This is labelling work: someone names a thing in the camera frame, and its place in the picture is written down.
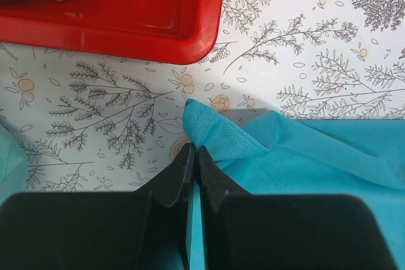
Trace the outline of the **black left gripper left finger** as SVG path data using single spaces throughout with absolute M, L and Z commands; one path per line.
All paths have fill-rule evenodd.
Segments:
M 19 193 L 1 206 L 2 269 L 188 269 L 196 149 L 134 192 Z

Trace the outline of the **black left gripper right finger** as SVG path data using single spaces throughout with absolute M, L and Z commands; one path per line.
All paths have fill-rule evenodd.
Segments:
M 395 269 L 374 215 L 352 195 L 253 195 L 198 152 L 206 269 Z

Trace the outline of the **teal blue t shirt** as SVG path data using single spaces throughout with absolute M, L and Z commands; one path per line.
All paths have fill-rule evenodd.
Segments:
M 253 194 L 349 194 L 372 211 L 404 268 L 404 122 L 290 120 L 269 111 L 244 126 L 189 99 L 184 132 Z

